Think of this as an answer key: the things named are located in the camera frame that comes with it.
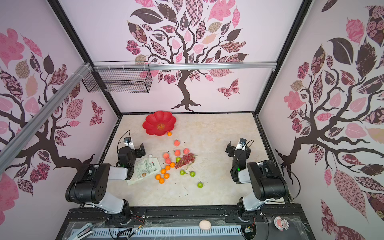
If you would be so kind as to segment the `purple fake grape bunch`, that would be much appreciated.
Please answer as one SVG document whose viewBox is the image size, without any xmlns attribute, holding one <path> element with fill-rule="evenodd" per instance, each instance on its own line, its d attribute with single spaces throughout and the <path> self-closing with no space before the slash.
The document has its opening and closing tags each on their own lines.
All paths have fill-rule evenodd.
<svg viewBox="0 0 384 240">
<path fill-rule="evenodd" d="M 197 155 L 193 153 L 189 153 L 188 155 L 183 155 L 180 158 L 181 160 L 178 163 L 176 162 L 176 166 L 175 166 L 176 169 L 182 168 L 183 166 L 187 166 L 194 163 L 197 158 Z"/>
</svg>

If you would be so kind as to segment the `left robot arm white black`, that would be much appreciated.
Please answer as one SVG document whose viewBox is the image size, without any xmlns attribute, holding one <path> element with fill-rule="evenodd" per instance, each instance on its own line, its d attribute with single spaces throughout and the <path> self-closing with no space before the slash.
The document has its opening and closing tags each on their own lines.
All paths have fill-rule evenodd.
<svg viewBox="0 0 384 240">
<path fill-rule="evenodd" d="M 128 224 L 133 213 L 127 200 L 117 198 L 107 191 L 109 181 L 128 181 L 135 173 L 136 159 L 146 155 L 143 144 L 133 148 L 128 144 L 118 150 L 118 165 L 83 164 L 66 190 L 66 200 L 79 205 L 89 205 L 114 218 L 116 223 Z"/>
</svg>

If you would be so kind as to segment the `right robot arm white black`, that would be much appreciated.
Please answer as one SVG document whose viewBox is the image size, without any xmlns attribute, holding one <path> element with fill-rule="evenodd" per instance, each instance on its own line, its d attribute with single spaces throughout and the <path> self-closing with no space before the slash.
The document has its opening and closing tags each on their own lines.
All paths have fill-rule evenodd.
<svg viewBox="0 0 384 240">
<path fill-rule="evenodd" d="M 252 191 L 241 197 L 237 204 L 237 216 L 240 221 L 248 222 L 244 214 L 256 213 L 266 203 L 288 195 L 288 185 L 274 161 L 248 162 L 251 149 L 246 139 L 240 139 L 236 146 L 228 143 L 225 152 L 232 158 L 232 180 L 236 184 L 250 183 L 252 187 Z"/>
</svg>

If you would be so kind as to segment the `red flower-shaped fruit bowl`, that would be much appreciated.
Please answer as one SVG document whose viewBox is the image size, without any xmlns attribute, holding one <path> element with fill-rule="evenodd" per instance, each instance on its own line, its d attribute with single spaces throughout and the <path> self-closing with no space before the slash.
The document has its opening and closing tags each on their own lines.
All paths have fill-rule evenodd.
<svg viewBox="0 0 384 240">
<path fill-rule="evenodd" d="M 148 135 L 163 136 L 175 128 L 176 122 L 171 112 L 157 111 L 148 115 L 142 126 Z"/>
</svg>

